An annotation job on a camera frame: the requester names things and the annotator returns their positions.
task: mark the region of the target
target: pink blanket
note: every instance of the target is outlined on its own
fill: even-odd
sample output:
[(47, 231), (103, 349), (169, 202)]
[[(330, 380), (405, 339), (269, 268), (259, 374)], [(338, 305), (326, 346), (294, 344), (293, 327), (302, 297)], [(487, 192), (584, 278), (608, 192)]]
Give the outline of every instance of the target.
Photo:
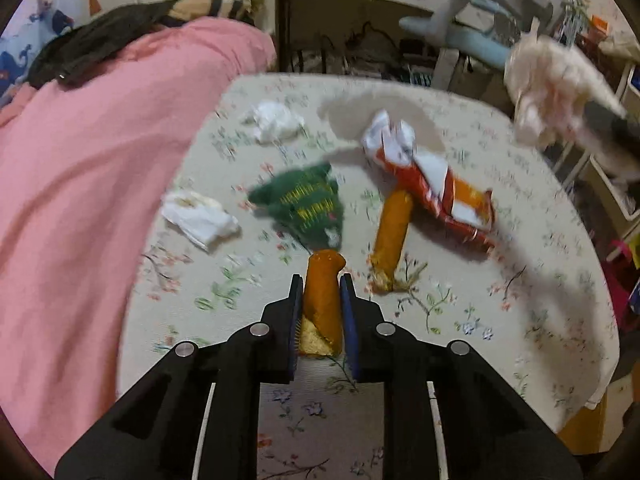
[(162, 192), (229, 83), (274, 56), (256, 28), (201, 18), (132, 43), (82, 88), (27, 88), (0, 112), (0, 406), (49, 472), (114, 401)]

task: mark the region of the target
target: floral tablecloth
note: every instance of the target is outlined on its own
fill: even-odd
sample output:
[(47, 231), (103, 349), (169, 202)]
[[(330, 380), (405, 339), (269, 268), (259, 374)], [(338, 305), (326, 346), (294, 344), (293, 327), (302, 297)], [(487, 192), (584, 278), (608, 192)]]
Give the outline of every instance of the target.
[[(399, 272), (428, 266), (418, 291), (387, 296), (372, 294), (367, 256), (394, 179), (317, 114), (327, 100), (377, 91), (424, 110), (441, 130), (453, 169), (494, 190), (498, 218), (497, 250), (483, 258), (415, 214)], [(256, 145), (242, 117), (266, 98), (304, 116), (307, 134), (281, 146)], [(282, 74), (236, 80), (196, 136), (175, 186), (222, 202), (242, 232), (207, 254), (156, 219), (130, 297), (120, 392), (176, 342), (225, 341), (258, 320), (265, 304), (286, 297), (291, 276), (305, 275), (308, 253), (271, 219), (254, 216), (246, 192), (272, 174), (322, 159), (332, 163), (345, 206), (345, 271), (386, 319), (424, 341), (467, 340), (553, 430), (599, 401), (618, 360), (604, 277), (572, 204), (541, 157), (514, 145), (508, 118), (444, 92)], [(382, 385), (354, 383), (343, 358), (300, 360), (295, 382), (262, 386), (258, 478), (380, 478), (382, 407)]]

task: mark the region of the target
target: crumpled snack wrapper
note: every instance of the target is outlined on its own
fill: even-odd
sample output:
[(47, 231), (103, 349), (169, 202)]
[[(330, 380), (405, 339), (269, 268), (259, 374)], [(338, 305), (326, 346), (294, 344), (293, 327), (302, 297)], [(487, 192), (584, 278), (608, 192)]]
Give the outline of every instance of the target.
[(304, 118), (275, 101), (261, 101), (242, 122), (254, 125), (249, 134), (259, 144), (291, 139), (305, 131)]
[(495, 223), (491, 190), (477, 190), (457, 177), (444, 158), (418, 148), (409, 124), (392, 124), (386, 110), (380, 110), (365, 131), (362, 145), (370, 160), (395, 175), (399, 187), (463, 242), (487, 252), (494, 247), (489, 237)]

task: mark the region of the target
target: orange box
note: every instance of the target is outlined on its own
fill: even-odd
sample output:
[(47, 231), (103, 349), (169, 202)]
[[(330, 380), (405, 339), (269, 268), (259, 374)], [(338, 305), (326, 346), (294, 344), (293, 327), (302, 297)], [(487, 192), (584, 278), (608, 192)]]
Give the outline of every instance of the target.
[(604, 34), (609, 30), (609, 23), (605, 22), (601, 17), (596, 16), (595, 14), (591, 17), (591, 25)]

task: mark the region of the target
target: green knitted sock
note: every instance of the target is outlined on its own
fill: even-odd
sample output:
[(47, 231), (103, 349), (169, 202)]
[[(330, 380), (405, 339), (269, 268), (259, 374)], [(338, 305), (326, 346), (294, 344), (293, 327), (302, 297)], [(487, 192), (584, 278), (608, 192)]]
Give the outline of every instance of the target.
[(344, 208), (338, 183), (328, 179), (329, 163), (274, 176), (249, 192), (249, 202), (265, 207), (306, 247), (337, 249), (342, 241)]

